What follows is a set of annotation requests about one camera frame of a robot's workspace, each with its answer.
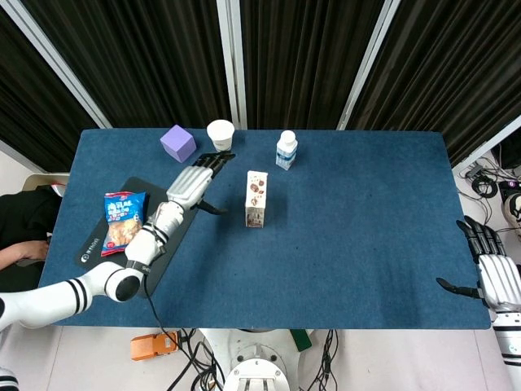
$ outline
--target white paper cup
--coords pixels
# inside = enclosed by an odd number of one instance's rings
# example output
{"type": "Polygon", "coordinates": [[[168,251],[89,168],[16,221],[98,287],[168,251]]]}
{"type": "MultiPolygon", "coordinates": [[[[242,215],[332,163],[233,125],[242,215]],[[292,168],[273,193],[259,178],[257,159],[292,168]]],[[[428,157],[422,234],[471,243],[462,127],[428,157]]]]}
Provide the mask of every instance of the white paper cup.
{"type": "Polygon", "coordinates": [[[235,132],[234,124],[227,120],[215,120],[206,127],[206,131],[218,152],[231,149],[231,141],[235,132]]]}

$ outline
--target blue tablecloth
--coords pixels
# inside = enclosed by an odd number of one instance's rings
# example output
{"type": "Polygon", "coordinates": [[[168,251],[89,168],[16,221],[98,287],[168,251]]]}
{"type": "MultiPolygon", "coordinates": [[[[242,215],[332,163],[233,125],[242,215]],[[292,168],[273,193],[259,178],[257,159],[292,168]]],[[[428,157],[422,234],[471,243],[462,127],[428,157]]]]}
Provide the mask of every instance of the blue tablecloth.
{"type": "MultiPolygon", "coordinates": [[[[179,164],[166,129],[87,130],[72,166],[41,285],[84,273],[73,257],[103,214],[103,194],[137,176],[168,187],[212,144],[179,164]]],[[[486,328],[480,301],[436,277],[477,280],[443,139],[437,133],[297,130],[296,162],[275,165],[279,131],[236,131],[234,152],[205,199],[153,300],[169,327],[486,328]],[[247,171],[265,171],[265,227],[246,228],[247,171]]],[[[61,324],[155,326],[145,299],[96,297],[61,324]]]]}

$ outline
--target person's hand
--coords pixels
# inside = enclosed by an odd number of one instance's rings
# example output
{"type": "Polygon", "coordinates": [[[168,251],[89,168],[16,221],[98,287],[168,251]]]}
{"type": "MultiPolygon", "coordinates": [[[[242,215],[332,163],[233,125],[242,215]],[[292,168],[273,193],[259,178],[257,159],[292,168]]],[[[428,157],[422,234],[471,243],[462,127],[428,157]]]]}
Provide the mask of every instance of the person's hand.
{"type": "Polygon", "coordinates": [[[30,240],[15,245],[19,252],[19,259],[46,259],[49,244],[45,240],[30,240]]]}

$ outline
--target robotic arm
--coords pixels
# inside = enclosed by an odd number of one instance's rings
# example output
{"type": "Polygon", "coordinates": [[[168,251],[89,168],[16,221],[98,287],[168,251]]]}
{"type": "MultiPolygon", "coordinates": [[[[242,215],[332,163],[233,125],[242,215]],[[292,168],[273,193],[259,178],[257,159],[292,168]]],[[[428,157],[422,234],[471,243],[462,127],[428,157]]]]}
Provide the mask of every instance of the robotic arm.
{"type": "Polygon", "coordinates": [[[184,168],[160,204],[125,249],[126,267],[105,261],[81,277],[27,292],[0,293],[0,331],[14,322],[27,328],[43,327],[89,309],[94,296],[114,301],[134,297],[151,263],[164,252],[170,235],[182,224],[186,210],[200,208],[221,214],[203,200],[204,192],[223,165],[234,158],[230,152],[203,154],[184,168]]]}
{"type": "Polygon", "coordinates": [[[514,390],[521,391],[521,278],[518,266],[506,256],[497,233],[468,216],[457,222],[465,234],[479,276],[479,287],[456,287],[436,279],[443,289],[475,299],[496,314],[493,329],[512,379],[514,390]]]}

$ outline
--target plastic bottle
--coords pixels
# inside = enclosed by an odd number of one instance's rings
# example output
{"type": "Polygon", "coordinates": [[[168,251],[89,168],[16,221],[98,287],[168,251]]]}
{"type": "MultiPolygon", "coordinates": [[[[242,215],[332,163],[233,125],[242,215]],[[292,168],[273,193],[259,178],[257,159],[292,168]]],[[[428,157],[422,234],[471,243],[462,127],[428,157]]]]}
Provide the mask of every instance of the plastic bottle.
{"type": "Polygon", "coordinates": [[[284,130],[277,143],[277,159],[275,163],[285,170],[290,169],[293,161],[295,161],[297,145],[295,133],[290,130],[284,130]]]}

